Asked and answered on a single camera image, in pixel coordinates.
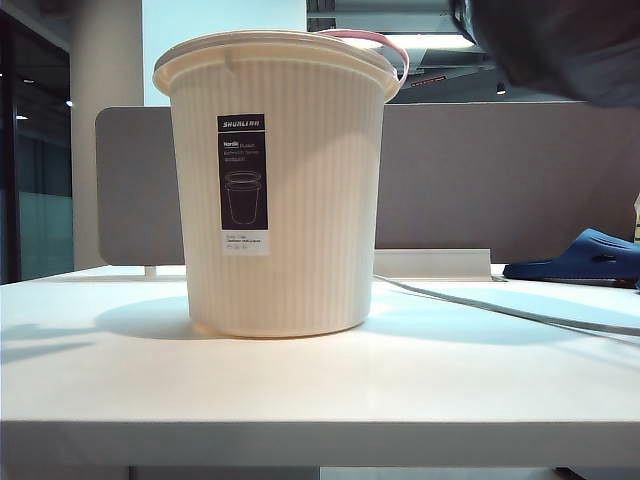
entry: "glass window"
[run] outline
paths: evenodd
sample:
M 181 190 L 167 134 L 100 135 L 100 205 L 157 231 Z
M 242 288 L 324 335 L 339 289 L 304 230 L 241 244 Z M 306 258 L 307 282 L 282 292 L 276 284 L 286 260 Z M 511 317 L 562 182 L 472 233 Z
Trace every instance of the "glass window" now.
M 16 163 L 22 279 L 73 270 L 69 58 L 16 39 Z
M 0 283 L 7 283 L 73 270 L 71 107 L 68 54 L 1 12 L 0 32 Z

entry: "ceiling light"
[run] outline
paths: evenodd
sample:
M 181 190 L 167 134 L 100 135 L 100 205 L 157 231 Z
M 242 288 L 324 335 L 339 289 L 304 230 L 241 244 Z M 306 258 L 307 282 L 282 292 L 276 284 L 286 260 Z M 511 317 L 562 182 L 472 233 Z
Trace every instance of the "ceiling light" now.
M 448 48 L 469 48 L 474 44 L 462 35 L 425 34 L 425 35 L 387 35 L 387 38 L 402 48 L 420 50 L 446 50 Z M 378 48 L 381 45 L 371 40 L 343 38 L 350 45 L 360 48 Z
M 396 45 L 402 48 L 447 49 L 468 48 L 474 44 L 462 35 L 387 35 Z

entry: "pink handle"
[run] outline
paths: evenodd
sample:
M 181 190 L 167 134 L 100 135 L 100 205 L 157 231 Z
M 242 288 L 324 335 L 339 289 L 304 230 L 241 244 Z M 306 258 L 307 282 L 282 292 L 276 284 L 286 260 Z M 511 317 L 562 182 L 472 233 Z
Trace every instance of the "pink handle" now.
M 361 38 L 364 40 L 371 40 L 373 42 L 377 42 L 382 45 L 386 45 L 389 48 L 392 48 L 398 53 L 398 55 L 400 55 L 400 57 L 402 57 L 403 71 L 402 78 L 399 80 L 399 83 L 400 87 L 404 85 L 404 82 L 407 79 L 407 75 L 409 74 L 409 54 L 404 48 L 399 47 L 381 33 L 369 32 L 367 30 L 350 30 L 348 28 L 333 28 L 331 30 L 322 30 L 321 32 L 317 33 L 337 38 Z

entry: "black label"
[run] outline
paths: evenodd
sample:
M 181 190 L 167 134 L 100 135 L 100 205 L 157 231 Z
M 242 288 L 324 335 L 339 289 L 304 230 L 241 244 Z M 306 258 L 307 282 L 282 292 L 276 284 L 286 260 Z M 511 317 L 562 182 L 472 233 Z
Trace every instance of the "black label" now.
M 218 117 L 218 133 L 247 132 L 264 129 L 264 115 L 261 113 L 222 115 Z
M 267 230 L 264 115 L 218 117 L 223 230 Z

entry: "dark object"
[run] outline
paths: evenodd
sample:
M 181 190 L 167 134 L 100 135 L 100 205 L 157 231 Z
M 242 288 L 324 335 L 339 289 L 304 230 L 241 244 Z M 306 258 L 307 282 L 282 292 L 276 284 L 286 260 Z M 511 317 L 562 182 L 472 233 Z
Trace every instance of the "dark object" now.
M 640 245 L 588 228 L 559 257 L 511 263 L 504 268 L 504 276 L 521 280 L 638 278 Z
M 640 107 L 640 1 L 450 0 L 451 16 L 509 82 Z

